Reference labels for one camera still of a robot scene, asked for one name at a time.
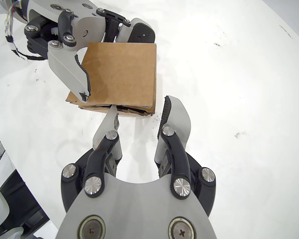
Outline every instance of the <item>black rubber fingertip pad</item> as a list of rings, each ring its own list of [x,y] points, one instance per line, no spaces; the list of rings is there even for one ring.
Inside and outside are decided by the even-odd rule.
[[[163,112],[162,112],[161,124],[159,125],[159,130],[158,130],[158,134],[157,134],[157,139],[159,138],[159,135],[163,129],[163,125],[165,123],[167,123],[167,120],[168,120],[168,117],[170,114],[170,110],[171,110],[171,101],[170,101],[169,96],[166,96],[164,108],[163,108]]]
[[[134,25],[128,43],[154,43],[155,33],[148,25],[137,23]]]

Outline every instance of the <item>robotic hand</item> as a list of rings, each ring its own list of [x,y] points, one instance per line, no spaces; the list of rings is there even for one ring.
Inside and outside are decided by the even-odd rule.
[[[216,192],[214,173],[185,151],[191,123],[179,99],[165,98],[155,163],[159,179],[118,180],[122,158],[118,114],[112,106],[93,148],[61,176],[67,212],[56,239],[216,239],[208,216]]]
[[[90,82],[78,60],[79,49],[87,47],[89,42],[155,41],[153,29],[141,19],[129,21],[89,0],[0,0],[0,9],[15,10],[14,17],[27,24],[24,34],[28,49],[41,57],[20,53],[12,36],[7,35],[14,53],[31,60],[48,59],[51,70],[84,103],[90,96]]]

